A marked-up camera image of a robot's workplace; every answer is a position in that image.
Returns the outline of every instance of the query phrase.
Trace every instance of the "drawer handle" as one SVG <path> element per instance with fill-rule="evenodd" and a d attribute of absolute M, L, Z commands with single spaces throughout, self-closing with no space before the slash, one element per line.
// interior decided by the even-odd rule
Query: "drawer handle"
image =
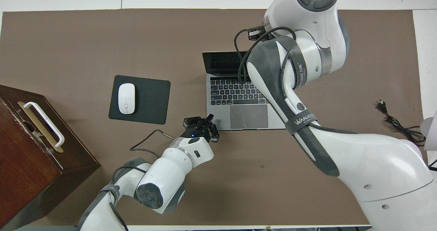
<path fill-rule="evenodd" d="M 47 124 L 50 126 L 50 128 L 52 128 L 52 130 L 55 132 L 55 134 L 59 137 L 59 142 L 56 143 L 55 147 L 60 147 L 64 143 L 65 138 L 61 134 L 59 129 L 56 128 L 56 126 L 53 124 L 53 122 L 50 120 L 50 118 L 45 114 L 45 112 L 41 109 L 41 107 L 39 107 L 39 105 L 37 103 L 27 102 L 25 105 L 23 105 L 24 108 L 29 108 L 30 106 L 35 107 L 36 111 L 38 111 L 38 113 L 42 116 L 42 118 L 44 118 L 44 120 L 47 122 Z"/>

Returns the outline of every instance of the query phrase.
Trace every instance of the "open laptop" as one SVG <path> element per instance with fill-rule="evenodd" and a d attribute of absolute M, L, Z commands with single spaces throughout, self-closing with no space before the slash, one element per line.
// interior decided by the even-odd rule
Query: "open laptop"
<path fill-rule="evenodd" d="M 206 69 L 206 110 L 218 130 L 285 128 L 268 100 L 249 78 L 238 82 L 237 52 L 203 52 Z"/>

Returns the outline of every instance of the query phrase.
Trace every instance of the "wooden drawer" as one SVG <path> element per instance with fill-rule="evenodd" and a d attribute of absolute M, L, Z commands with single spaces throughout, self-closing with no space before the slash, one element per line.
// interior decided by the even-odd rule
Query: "wooden drawer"
<path fill-rule="evenodd" d="M 64 136 L 61 146 L 54 146 L 58 136 L 37 110 L 23 108 L 28 102 Z M 39 94 L 0 85 L 0 134 L 2 231 L 45 216 L 100 166 Z"/>

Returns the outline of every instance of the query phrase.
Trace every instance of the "brown mat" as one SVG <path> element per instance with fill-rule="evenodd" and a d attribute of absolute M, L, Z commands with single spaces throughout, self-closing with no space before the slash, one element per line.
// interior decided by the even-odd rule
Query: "brown mat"
<path fill-rule="evenodd" d="M 116 167 L 153 155 L 128 148 L 156 128 L 178 136 L 182 119 L 206 115 L 203 51 L 232 51 L 265 10 L 6 12 L 0 83 L 45 95 L 102 167 L 36 225 L 75 225 Z M 407 126 L 422 121 L 411 11 L 340 11 L 351 35 L 342 69 L 297 90 L 324 126 L 397 138 L 375 109 L 382 98 Z M 241 36 L 240 49 L 252 42 Z M 115 75 L 172 83 L 167 123 L 111 120 Z M 129 225 L 356 225 L 367 219 L 351 191 L 320 172 L 285 130 L 222 132 L 215 157 L 187 176 L 176 211 L 159 215 L 125 197 Z M 144 147 L 161 154 L 170 140 Z"/>

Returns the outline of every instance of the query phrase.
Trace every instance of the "computer mouse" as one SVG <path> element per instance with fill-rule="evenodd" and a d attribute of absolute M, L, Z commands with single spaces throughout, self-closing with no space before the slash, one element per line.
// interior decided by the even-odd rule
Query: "computer mouse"
<path fill-rule="evenodd" d="M 118 109 L 123 114 L 132 114 L 135 111 L 135 86 L 124 83 L 118 88 Z"/>

